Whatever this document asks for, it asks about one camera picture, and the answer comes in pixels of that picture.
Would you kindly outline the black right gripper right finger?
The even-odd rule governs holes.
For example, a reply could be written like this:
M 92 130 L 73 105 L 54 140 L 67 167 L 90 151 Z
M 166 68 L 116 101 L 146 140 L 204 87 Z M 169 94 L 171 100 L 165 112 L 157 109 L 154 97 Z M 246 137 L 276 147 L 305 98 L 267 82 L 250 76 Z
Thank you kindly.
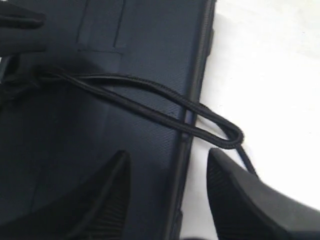
M 318 240 L 320 212 L 269 187 L 212 148 L 207 196 L 220 240 Z

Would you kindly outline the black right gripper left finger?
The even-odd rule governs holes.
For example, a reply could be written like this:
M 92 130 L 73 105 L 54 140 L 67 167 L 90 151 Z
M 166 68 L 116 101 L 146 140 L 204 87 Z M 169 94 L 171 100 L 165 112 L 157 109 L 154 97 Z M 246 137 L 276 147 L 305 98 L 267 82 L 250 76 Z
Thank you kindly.
M 130 156 L 118 151 L 85 183 L 22 220 L 16 240 L 120 240 L 130 200 Z

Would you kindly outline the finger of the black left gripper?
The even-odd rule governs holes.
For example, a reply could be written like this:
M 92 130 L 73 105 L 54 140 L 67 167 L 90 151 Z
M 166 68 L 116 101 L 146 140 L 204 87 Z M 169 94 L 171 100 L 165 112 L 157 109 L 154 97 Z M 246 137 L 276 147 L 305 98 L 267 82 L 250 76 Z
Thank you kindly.
M 14 4 L 0 6 L 0 55 L 38 53 L 46 45 L 37 37 L 37 29 L 44 26 L 46 16 Z

